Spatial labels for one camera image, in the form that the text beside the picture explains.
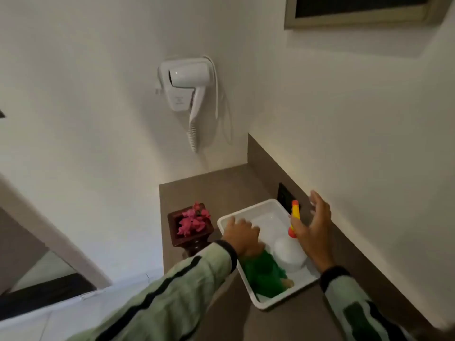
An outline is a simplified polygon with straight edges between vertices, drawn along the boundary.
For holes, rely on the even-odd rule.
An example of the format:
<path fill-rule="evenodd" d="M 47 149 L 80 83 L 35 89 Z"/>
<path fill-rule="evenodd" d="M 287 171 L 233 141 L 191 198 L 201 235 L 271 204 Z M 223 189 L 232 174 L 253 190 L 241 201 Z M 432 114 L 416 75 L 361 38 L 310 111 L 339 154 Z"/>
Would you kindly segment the person's right hand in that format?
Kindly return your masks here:
<path fill-rule="evenodd" d="M 331 243 L 332 213 L 330 205 L 315 190 L 310 192 L 313 218 L 307 225 L 308 235 L 298 240 L 307 257 L 320 274 L 335 266 Z"/>

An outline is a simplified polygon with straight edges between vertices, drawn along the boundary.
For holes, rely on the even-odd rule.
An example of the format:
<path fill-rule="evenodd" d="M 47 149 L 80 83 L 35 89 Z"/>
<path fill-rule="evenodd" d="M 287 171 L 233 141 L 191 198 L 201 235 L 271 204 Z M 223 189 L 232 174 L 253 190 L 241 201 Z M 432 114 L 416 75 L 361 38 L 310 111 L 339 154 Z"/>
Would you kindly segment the person's left hand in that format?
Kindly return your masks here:
<path fill-rule="evenodd" d="M 265 250 L 265 244 L 260 241 L 259 234 L 253 231 L 227 233 L 225 228 L 221 239 L 232 246 L 238 257 L 256 257 Z"/>

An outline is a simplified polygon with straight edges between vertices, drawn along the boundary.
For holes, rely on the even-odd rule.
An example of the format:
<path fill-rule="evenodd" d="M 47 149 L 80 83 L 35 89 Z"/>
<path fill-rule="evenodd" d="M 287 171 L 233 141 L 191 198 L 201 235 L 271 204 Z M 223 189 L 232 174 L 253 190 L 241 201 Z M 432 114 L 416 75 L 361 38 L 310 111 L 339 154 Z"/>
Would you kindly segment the person's left forearm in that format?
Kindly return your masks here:
<path fill-rule="evenodd" d="M 215 241 L 176 264 L 100 325 L 67 341 L 188 341 L 236 265 L 235 249 Z"/>

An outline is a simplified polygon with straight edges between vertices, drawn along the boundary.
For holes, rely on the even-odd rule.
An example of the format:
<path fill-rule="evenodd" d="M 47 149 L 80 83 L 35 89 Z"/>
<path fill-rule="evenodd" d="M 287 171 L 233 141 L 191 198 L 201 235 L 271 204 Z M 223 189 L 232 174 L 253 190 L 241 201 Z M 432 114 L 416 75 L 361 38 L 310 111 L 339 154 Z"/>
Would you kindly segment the person's right forearm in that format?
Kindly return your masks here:
<path fill-rule="evenodd" d="M 327 269 L 319 283 L 347 341 L 417 341 L 380 312 L 344 267 Z"/>

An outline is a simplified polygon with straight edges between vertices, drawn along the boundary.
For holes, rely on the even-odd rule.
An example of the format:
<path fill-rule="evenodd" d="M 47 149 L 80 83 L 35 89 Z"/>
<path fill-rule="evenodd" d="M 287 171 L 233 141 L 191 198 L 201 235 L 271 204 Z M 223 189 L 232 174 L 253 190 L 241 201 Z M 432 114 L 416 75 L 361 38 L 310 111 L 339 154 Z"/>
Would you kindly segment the white plastic tray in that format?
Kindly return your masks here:
<path fill-rule="evenodd" d="M 245 219 L 252 222 L 253 225 L 260 227 L 259 239 L 265 244 L 265 249 L 272 255 L 272 242 L 274 236 L 274 221 L 276 221 L 277 205 L 275 199 L 265 200 L 253 206 L 247 207 L 240 211 L 231 213 L 218 219 L 218 228 L 223 234 L 230 217 L 236 219 Z M 246 276 L 242 270 L 240 262 L 237 265 L 238 272 L 247 289 L 252 303 L 260 310 L 271 309 L 272 306 L 279 304 L 293 294 L 303 290 L 318 280 L 320 277 L 312 261 L 307 258 L 302 270 L 294 274 L 286 274 L 287 278 L 294 281 L 294 287 L 275 296 L 274 298 L 266 298 L 253 293 Z"/>

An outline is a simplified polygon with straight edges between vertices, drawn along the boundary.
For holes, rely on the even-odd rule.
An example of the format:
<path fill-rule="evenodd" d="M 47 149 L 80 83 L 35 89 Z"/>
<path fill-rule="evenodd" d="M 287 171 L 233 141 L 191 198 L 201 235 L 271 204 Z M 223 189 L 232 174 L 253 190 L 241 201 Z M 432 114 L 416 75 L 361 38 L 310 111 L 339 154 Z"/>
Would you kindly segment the white spray bottle yellow nozzle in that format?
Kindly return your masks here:
<path fill-rule="evenodd" d="M 273 228 L 272 255 L 286 274 L 294 274 L 303 269 L 307 260 L 307 255 L 300 246 L 295 228 L 291 224 L 291 219 L 294 217 L 294 206 L 288 213 L 277 200 L 275 204 L 277 213 Z"/>

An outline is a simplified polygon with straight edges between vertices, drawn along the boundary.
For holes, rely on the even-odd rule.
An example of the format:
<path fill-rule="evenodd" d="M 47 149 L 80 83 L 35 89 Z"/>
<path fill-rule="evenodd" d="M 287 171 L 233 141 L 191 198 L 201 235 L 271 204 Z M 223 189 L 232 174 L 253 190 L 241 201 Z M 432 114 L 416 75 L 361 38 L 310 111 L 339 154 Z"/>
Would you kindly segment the pink flowers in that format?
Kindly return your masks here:
<path fill-rule="evenodd" d="M 184 210 L 177 223 L 177 235 L 190 237 L 208 229 L 211 221 L 210 212 L 202 205 L 195 202 L 189 209 Z"/>

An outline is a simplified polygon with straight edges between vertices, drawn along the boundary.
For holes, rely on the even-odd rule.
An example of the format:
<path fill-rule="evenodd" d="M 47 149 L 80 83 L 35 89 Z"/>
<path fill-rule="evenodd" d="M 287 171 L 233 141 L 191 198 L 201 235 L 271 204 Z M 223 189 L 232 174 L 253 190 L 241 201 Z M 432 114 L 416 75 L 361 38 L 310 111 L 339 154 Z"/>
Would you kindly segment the green cloth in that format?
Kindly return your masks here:
<path fill-rule="evenodd" d="M 266 249 L 257 256 L 241 258 L 240 265 L 254 294 L 274 298 L 287 290 L 283 283 L 286 272 Z"/>

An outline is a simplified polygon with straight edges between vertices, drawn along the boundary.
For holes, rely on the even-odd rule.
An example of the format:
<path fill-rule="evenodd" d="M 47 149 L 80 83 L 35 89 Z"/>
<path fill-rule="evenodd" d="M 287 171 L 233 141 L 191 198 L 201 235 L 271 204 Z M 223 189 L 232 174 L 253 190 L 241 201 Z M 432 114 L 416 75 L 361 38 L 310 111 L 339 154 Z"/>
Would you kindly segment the dark wooden vase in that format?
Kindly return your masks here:
<path fill-rule="evenodd" d="M 174 247 L 180 247 L 184 249 L 187 257 L 194 256 L 197 252 L 207 247 L 209 245 L 208 238 L 214 231 L 212 221 L 210 221 L 208 224 L 208 229 L 206 231 L 190 237 L 179 237 L 177 235 L 177 223 L 179 217 L 184 210 L 187 210 L 190 207 L 191 206 L 178 211 L 170 212 L 167 216 L 172 245 Z"/>

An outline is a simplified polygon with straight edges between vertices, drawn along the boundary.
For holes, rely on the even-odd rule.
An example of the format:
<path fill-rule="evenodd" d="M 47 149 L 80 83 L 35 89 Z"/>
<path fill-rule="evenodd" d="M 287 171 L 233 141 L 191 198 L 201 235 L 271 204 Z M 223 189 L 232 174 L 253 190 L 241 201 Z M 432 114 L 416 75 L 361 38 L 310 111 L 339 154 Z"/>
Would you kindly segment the white hair dryer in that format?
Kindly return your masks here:
<path fill-rule="evenodd" d="M 173 111 L 189 112 L 187 136 L 193 153 L 197 153 L 198 147 L 196 120 L 214 77 L 213 64 L 208 57 L 177 60 L 168 68 L 168 101 Z"/>

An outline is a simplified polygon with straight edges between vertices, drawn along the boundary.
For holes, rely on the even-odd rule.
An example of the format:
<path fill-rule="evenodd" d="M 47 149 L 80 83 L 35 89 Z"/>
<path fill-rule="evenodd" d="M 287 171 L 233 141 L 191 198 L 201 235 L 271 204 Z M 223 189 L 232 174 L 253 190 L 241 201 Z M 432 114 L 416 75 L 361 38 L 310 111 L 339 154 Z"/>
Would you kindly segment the black wall socket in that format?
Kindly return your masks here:
<path fill-rule="evenodd" d="M 292 214 L 293 201 L 295 200 L 298 202 L 298 207 L 300 210 L 301 204 L 297 198 L 286 188 L 283 183 L 280 182 L 278 184 L 277 201 L 288 212 L 288 214 Z"/>

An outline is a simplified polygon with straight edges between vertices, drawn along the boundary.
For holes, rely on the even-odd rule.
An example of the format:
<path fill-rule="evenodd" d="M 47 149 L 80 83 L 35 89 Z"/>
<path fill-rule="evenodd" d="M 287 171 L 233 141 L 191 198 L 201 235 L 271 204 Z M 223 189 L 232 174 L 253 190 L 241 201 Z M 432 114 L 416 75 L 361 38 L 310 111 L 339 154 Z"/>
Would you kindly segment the beige door frame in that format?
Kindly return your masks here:
<path fill-rule="evenodd" d="M 108 276 L 86 256 L 66 235 L 32 206 L 26 198 L 0 173 L 0 207 L 44 243 L 96 289 L 112 285 Z"/>

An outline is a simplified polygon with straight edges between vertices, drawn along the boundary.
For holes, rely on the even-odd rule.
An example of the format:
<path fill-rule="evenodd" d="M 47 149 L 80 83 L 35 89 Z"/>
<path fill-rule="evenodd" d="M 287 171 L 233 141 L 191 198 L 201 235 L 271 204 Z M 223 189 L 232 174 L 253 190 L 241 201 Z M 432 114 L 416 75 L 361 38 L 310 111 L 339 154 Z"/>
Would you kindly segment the beige window frame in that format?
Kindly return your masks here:
<path fill-rule="evenodd" d="M 454 0 L 286 0 L 285 29 L 439 25 Z"/>

